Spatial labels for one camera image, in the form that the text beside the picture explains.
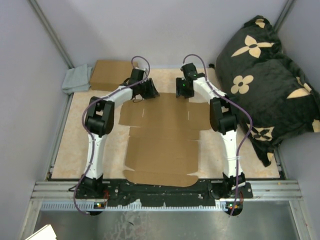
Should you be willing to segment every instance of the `floral pillow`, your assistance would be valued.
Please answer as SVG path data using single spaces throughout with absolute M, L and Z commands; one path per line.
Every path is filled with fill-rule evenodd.
M 269 21 L 256 16 L 232 37 L 216 60 L 222 89 L 251 115 L 249 136 L 264 166 L 284 139 L 320 132 L 320 96 L 304 72 L 282 53 Z M 240 113 L 241 127 L 249 120 Z

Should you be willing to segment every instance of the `flattened cardboard box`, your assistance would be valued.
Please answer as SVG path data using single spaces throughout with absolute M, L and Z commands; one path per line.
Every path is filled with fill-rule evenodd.
M 188 187 L 198 180 L 200 130 L 211 129 L 209 105 L 173 93 L 127 101 L 119 124 L 131 126 L 124 176 L 133 183 Z
M 133 65 L 137 67 L 138 63 L 133 62 Z M 90 79 L 91 89 L 114 91 L 130 77 L 131 71 L 130 61 L 98 60 Z

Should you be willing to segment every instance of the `white wall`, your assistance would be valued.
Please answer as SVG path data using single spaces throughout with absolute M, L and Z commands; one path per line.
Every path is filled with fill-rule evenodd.
M 189 53 L 206 63 L 256 15 L 275 23 L 286 0 L 38 0 L 76 66 L 143 55 L 180 67 Z
M 298 0 L 279 31 L 286 53 L 304 70 L 320 92 L 320 1 Z M 281 153 L 289 177 L 297 179 L 320 239 L 320 134 L 308 133 L 285 141 Z
M 0 7 L 0 235 L 18 238 L 66 95 L 66 66 L 26 0 Z

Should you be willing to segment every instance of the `gray floor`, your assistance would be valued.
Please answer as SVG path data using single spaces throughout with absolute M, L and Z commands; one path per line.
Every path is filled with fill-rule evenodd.
M 51 224 L 57 240 L 295 240 L 288 202 L 247 202 L 238 217 L 224 212 L 42 211 L 36 230 Z

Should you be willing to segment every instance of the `folded cloth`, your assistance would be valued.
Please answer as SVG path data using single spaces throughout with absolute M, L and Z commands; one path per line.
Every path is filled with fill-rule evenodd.
M 66 94 L 88 91 L 91 72 L 92 67 L 87 64 L 69 69 L 62 84 L 62 91 Z

